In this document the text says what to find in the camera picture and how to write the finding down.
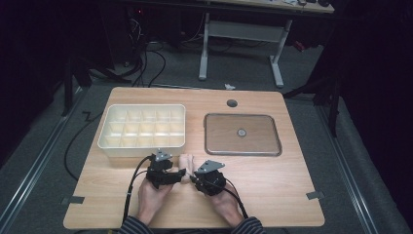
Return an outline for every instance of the electrical cable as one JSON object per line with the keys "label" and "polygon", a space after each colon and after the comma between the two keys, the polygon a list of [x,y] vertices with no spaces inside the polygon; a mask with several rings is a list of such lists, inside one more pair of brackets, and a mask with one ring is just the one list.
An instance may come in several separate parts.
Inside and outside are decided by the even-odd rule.
{"label": "electrical cable", "polygon": [[[215,42],[226,41],[226,40],[228,40],[228,39],[225,39],[225,40],[215,40]],[[234,40],[230,39],[230,42],[229,42],[228,47],[225,48],[225,49],[223,49],[223,50],[214,50],[214,49],[212,49],[210,46],[208,46],[208,49],[209,49],[210,51],[212,51],[212,52],[224,53],[224,52],[227,52],[228,50],[230,50],[230,49],[233,47],[233,45],[234,45]]]}
{"label": "electrical cable", "polygon": [[[185,47],[185,48],[189,48],[189,49],[197,49],[197,48],[201,48],[203,45],[203,42],[197,42],[198,40],[193,40],[191,42],[186,42],[184,44],[181,44],[181,46]],[[191,43],[195,43],[197,42],[196,46],[188,46]]]}
{"label": "electrical cable", "polygon": [[248,48],[262,47],[262,46],[266,46],[270,43],[270,42],[260,41],[260,42],[257,42],[255,45],[247,45],[246,43],[240,43],[240,42],[237,42],[237,41],[239,41],[239,40],[236,40],[236,41],[233,42],[234,45],[242,46],[242,47],[248,47]]}
{"label": "electrical cable", "polygon": [[94,120],[96,120],[96,119],[97,119],[100,115],[102,115],[102,114],[103,114],[103,111],[100,112],[99,114],[97,114],[95,117],[93,117],[93,119],[91,119],[86,125],[84,125],[84,126],[82,127],[82,129],[80,129],[80,130],[76,133],[76,135],[70,140],[69,144],[68,144],[67,147],[66,147],[66,150],[64,151],[64,168],[65,168],[66,171],[69,173],[69,175],[70,175],[73,179],[75,179],[76,181],[78,181],[79,178],[76,177],[76,176],[69,170],[69,167],[67,166],[67,155],[68,155],[68,153],[69,153],[70,146],[73,144],[73,142],[75,141],[75,139],[79,136],[79,134],[80,134],[83,130],[85,130],[88,125],[90,125],[91,123],[93,123]]}
{"label": "electrical cable", "polygon": [[125,209],[124,209],[124,218],[123,221],[125,221],[128,217],[128,212],[129,212],[129,205],[131,202],[131,191],[133,190],[133,183],[134,180],[137,178],[137,176],[139,176],[140,174],[142,174],[143,172],[138,173],[140,167],[142,166],[142,164],[146,161],[149,160],[152,156],[146,156],[144,159],[142,159],[142,161],[140,161],[140,163],[137,165],[136,169],[134,170],[133,176],[131,177],[131,183],[128,187],[128,193],[127,193],[127,199],[125,201]]}
{"label": "electrical cable", "polygon": [[137,86],[139,86],[139,83],[138,83],[139,81],[142,81],[142,87],[144,87],[142,76],[143,76],[143,73],[145,72],[147,64],[148,64],[148,56],[147,56],[147,52],[146,52],[146,47],[145,47],[145,50],[144,50],[144,55],[145,55],[145,65],[144,65],[143,69],[140,70],[139,76],[131,84],[132,87],[134,87],[134,85],[136,85],[136,83],[137,83]]}
{"label": "electrical cable", "polygon": [[286,228],[282,228],[282,231],[283,231],[285,234],[289,234],[289,231],[288,231]]}
{"label": "electrical cable", "polygon": [[158,78],[159,75],[161,75],[161,73],[165,69],[165,66],[167,65],[167,60],[165,59],[165,57],[163,55],[159,54],[156,51],[151,51],[151,52],[157,54],[158,56],[160,56],[162,58],[162,60],[164,61],[164,65],[162,66],[162,69],[158,72],[158,74],[154,78],[152,78],[152,80],[149,82],[148,88],[150,88],[152,83],[155,81],[155,79]]}
{"label": "electrical cable", "polygon": [[148,43],[148,46],[149,46],[149,44],[161,44],[161,47],[160,48],[158,48],[158,49],[156,49],[156,50],[146,50],[147,52],[155,52],[155,51],[161,51],[163,48],[164,48],[164,42],[161,42],[161,41],[152,41],[152,42],[149,42]]}
{"label": "electrical cable", "polygon": [[241,212],[243,213],[243,217],[244,217],[244,218],[248,218],[248,214],[246,214],[246,210],[245,210],[245,208],[244,208],[244,204],[243,204],[243,202],[241,201],[241,198],[240,198],[238,195],[234,194],[232,191],[230,191],[229,189],[227,189],[227,188],[225,188],[225,187],[218,186],[218,185],[216,185],[216,184],[214,184],[214,183],[211,183],[211,182],[209,182],[209,181],[207,181],[207,180],[204,180],[203,182],[205,182],[205,183],[207,183],[207,184],[209,184],[209,185],[212,185],[212,186],[214,186],[214,187],[220,188],[220,189],[228,192],[229,194],[231,194],[231,195],[237,200],[238,205],[239,205],[240,208],[241,208]]}
{"label": "electrical cable", "polygon": [[76,231],[76,232],[73,233],[73,234],[79,234],[79,233],[88,232],[88,231],[90,231],[90,230],[79,230],[79,231]]}
{"label": "electrical cable", "polygon": [[[142,27],[140,26],[140,23],[139,23],[136,19],[130,19],[130,21],[132,21],[133,23],[135,23],[134,28],[131,30],[131,32],[130,32],[130,34],[129,34],[129,36],[130,36],[130,38],[131,38],[131,47],[132,47],[131,60],[135,60],[136,55],[138,55],[138,53],[140,52],[139,40],[140,40],[140,38],[141,38],[140,36],[143,35],[143,34],[141,34],[141,32],[142,32]],[[128,70],[128,71],[126,71],[126,72],[124,72],[124,73],[122,73],[122,74],[119,74],[119,75],[116,75],[116,74],[115,74],[115,75],[116,75],[117,77],[120,77],[120,78],[125,78],[125,77],[127,77],[127,76],[133,75],[134,73],[136,73],[136,72],[140,69],[141,65],[142,65],[141,57],[140,57],[140,56],[137,56],[137,59],[135,60],[135,64],[134,64],[134,66],[133,66],[133,68],[132,68],[131,70]],[[93,77],[95,77],[95,78],[98,78],[98,79],[107,79],[107,78],[110,78],[110,77],[108,76],[108,73],[107,73],[107,72],[113,73],[113,71],[109,71],[109,70],[103,71],[103,72],[106,73],[106,74],[103,74],[103,75],[96,74],[96,73],[92,72],[91,70],[89,70],[88,72],[89,72],[89,74],[90,74],[91,76],[93,76]]]}
{"label": "electrical cable", "polygon": [[235,187],[234,183],[232,183],[228,178],[225,178],[229,183],[231,183],[231,185],[233,186],[235,193],[237,194],[238,197],[240,197],[240,195],[238,194],[237,188]]}
{"label": "electrical cable", "polygon": [[191,39],[188,39],[188,40],[186,40],[186,41],[181,41],[181,44],[185,44],[185,43],[192,42],[192,41],[197,41],[197,40],[199,40],[199,39],[201,39],[201,38],[204,38],[204,36],[200,36],[200,37],[198,37],[198,38],[196,38],[196,37],[200,34],[201,28],[203,27],[203,22],[204,22],[205,16],[206,16],[206,14],[203,13],[203,17],[201,18],[200,26],[198,27],[198,30],[197,30],[197,32],[194,34],[194,36],[191,37]]}

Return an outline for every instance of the wooden table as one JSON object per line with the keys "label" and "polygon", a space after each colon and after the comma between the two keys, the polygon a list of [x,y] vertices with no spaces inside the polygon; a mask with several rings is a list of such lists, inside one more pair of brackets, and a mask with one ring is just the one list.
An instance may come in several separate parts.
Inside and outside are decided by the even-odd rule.
{"label": "wooden table", "polygon": [[[238,102],[229,107],[228,99]],[[280,93],[248,91],[115,88],[107,102],[112,104],[183,104],[186,107],[185,153],[194,155],[197,169],[205,160],[224,163],[219,171],[236,186],[249,216],[266,227],[321,226],[324,217],[288,111]],[[208,113],[265,114],[274,118],[282,144],[279,157],[212,156],[204,150],[204,117]],[[64,226],[69,229],[119,228],[129,182],[141,158],[109,158],[97,146],[101,118],[85,166],[73,196],[82,204],[70,204]],[[177,167],[177,157],[173,157]],[[134,184],[130,215],[137,212]],[[151,223],[154,228],[219,228],[227,224],[192,183],[177,183],[165,206]]]}

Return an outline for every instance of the wrist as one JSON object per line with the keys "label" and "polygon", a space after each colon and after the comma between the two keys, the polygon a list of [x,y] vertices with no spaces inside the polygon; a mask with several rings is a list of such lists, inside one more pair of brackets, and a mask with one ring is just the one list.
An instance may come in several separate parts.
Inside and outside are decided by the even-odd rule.
{"label": "wrist", "polygon": [[139,221],[143,222],[145,225],[149,226],[149,223],[152,221],[153,216],[154,215],[151,213],[141,212],[137,214],[136,218]]}
{"label": "wrist", "polygon": [[240,213],[227,214],[224,218],[233,228],[238,226],[244,220],[244,217]]}

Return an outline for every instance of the black tape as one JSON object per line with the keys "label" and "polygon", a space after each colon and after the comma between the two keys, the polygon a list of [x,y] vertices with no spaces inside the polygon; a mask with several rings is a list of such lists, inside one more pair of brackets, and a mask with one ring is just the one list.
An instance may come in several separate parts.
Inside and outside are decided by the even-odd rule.
{"label": "black tape", "polygon": [[83,201],[85,201],[85,197],[64,197],[61,200],[61,204],[64,206],[69,204],[83,204]]}
{"label": "black tape", "polygon": [[325,197],[325,195],[324,195],[323,192],[314,191],[314,192],[311,192],[311,193],[307,193],[307,198],[309,200],[313,200],[313,199],[316,199],[316,198],[322,199],[324,197]]}

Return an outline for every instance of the circular marking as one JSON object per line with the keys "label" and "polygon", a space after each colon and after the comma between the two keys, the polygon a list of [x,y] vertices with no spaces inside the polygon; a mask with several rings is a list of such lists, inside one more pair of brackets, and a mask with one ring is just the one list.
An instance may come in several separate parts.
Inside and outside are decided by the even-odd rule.
{"label": "circular marking", "polygon": [[245,137],[246,136],[246,130],[238,129],[238,136],[239,137]]}

